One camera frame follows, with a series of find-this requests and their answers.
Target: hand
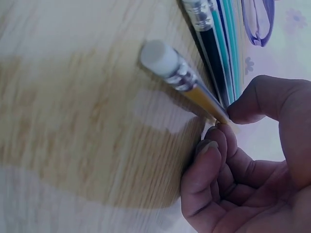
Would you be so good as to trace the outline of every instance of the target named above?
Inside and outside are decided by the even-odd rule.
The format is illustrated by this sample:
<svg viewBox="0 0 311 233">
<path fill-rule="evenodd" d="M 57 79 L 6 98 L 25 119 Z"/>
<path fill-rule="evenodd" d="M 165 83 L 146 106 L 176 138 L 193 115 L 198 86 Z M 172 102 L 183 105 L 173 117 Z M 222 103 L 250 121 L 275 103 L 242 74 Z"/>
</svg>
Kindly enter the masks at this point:
<svg viewBox="0 0 311 233">
<path fill-rule="evenodd" d="M 217 124 L 182 178 L 186 220 L 200 233 L 311 232 L 311 83 L 258 76 L 228 113 L 238 124 L 279 121 L 286 160 L 253 161 Z"/>
</svg>

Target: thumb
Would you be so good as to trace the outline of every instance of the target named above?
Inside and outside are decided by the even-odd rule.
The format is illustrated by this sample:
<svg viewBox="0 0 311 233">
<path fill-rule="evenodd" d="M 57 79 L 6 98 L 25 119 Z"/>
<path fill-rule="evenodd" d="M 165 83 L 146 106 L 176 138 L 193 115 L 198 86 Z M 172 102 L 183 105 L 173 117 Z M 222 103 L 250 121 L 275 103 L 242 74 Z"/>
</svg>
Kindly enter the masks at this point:
<svg viewBox="0 0 311 233">
<path fill-rule="evenodd" d="M 248 124 L 268 116 L 279 121 L 280 140 L 299 188 L 311 184 L 311 83 L 261 75 L 228 107 L 231 120 Z"/>
</svg>

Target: light wood tabletop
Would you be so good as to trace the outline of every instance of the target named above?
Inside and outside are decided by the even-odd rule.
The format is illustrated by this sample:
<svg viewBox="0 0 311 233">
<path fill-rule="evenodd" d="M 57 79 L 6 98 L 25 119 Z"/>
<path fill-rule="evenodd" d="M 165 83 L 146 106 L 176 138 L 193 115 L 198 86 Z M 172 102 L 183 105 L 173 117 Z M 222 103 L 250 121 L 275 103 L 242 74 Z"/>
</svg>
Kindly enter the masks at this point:
<svg viewBox="0 0 311 233">
<path fill-rule="evenodd" d="M 204 113 L 138 63 L 176 0 L 0 1 L 0 232 L 191 233 L 179 181 Z"/>
</svg>

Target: purple eyeglass frame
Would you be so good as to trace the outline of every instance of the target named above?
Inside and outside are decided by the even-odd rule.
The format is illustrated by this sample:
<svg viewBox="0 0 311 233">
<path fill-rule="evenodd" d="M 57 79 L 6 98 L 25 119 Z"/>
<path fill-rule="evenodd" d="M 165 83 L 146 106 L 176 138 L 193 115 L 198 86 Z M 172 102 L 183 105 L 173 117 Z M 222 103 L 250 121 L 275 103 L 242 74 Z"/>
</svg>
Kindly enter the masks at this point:
<svg viewBox="0 0 311 233">
<path fill-rule="evenodd" d="M 247 37 L 249 38 L 249 41 L 253 45 L 264 47 L 268 43 L 270 36 L 271 36 L 271 33 L 272 33 L 272 29 L 273 29 L 274 14 L 275 14 L 275 0 L 262 0 L 264 8 L 265 8 L 267 16 L 268 16 L 269 23 L 270 23 L 270 28 L 269 28 L 268 34 L 264 38 L 261 38 L 260 33 L 259 33 L 260 26 L 259 26 L 259 22 L 258 22 L 257 9 L 256 9 L 255 1 L 258 1 L 258 0 L 253 0 L 255 12 L 256 12 L 256 24 L 257 24 L 257 29 L 255 32 L 255 35 L 252 35 L 252 32 L 249 28 L 248 20 L 247 20 L 246 12 L 245 12 L 244 0 L 241 0 L 244 27 L 245 27 Z"/>
</svg>

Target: eyeglasses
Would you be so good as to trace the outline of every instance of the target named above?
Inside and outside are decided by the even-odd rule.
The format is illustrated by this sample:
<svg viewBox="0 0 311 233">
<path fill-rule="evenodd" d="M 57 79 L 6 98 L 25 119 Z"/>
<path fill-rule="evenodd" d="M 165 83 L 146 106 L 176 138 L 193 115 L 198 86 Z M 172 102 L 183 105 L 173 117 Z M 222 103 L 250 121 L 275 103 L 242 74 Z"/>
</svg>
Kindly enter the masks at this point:
<svg viewBox="0 0 311 233">
<path fill-rule="evenodd" d="M 255 46 L 264 47 L 273 29 L 275 0 L 242 0 L 242 12 L 249 41 Z"/>
</svg>

